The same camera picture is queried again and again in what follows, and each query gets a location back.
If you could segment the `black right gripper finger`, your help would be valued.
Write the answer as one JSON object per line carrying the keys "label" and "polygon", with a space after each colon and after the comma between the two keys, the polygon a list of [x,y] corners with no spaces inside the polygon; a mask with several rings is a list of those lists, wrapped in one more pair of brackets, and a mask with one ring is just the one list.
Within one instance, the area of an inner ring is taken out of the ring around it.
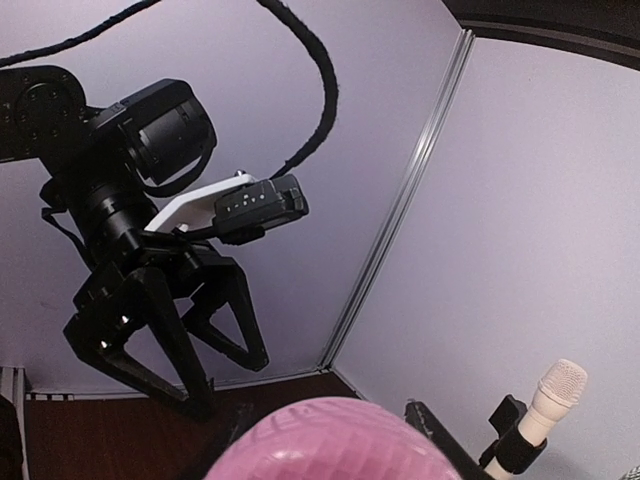
{"label": "black right gripper finger", "polygon": [[487,479],[488,475],[454,439],[427,405],[409,399],[404,409],[405,422],[429,439],[465,480]]}

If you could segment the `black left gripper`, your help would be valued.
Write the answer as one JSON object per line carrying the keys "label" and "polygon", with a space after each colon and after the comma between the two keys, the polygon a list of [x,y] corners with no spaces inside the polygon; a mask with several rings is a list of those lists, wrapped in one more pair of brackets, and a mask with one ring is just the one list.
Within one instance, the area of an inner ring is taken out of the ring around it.
{"label": "black left gripper", "polygon": [[[181,319],[174,301],[186,298],[192,306]],[[206,242],[130,231],[92,269],[73,303],[76,313],[64,336],[79,359],[104,360],[110,376],[192,420],[210,419],[215,402],[187,331],[246,370],[269,364],[244,270]],[[225,305],[244,347],[211,322]],[[126,352],[129,339],[145,327],[182,390]]]}

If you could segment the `glitter purple silver microphone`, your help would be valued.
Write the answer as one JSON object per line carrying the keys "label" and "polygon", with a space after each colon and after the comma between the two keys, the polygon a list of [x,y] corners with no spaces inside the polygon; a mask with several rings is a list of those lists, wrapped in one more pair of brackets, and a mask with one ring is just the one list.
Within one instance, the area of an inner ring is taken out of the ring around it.
{"label": "glitter purple silver microphone", "polygon": [[637,465],[625,472],[619,480],[640,480],[640,466]]}

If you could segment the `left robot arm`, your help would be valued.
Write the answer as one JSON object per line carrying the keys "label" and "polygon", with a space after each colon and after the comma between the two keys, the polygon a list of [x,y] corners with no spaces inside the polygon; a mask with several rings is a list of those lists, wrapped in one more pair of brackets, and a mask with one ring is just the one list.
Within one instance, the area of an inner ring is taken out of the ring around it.
{"label": "left robot arm", "polygon": [[71,216],[70,239],[90,271],[68,343],[84,363],[196,421],[213,416],[215,401],[194,340],[251,371],[268,364],[236,261],[207,241],[150,229],[155,200],[192,184],[216,142],[181,80],[99,109],[63,68],[1,73],[1,159],[42,162],[42,216]]}

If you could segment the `pink microphone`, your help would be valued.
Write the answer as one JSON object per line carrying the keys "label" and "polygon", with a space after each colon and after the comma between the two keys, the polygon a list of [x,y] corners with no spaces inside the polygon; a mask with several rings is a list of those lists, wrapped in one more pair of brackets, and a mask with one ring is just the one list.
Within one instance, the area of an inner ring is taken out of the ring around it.
{"label": "pink microphone", "polygon": [[459,479],[424,434],[374,403],[319,397],[258,421],[207,479]]}

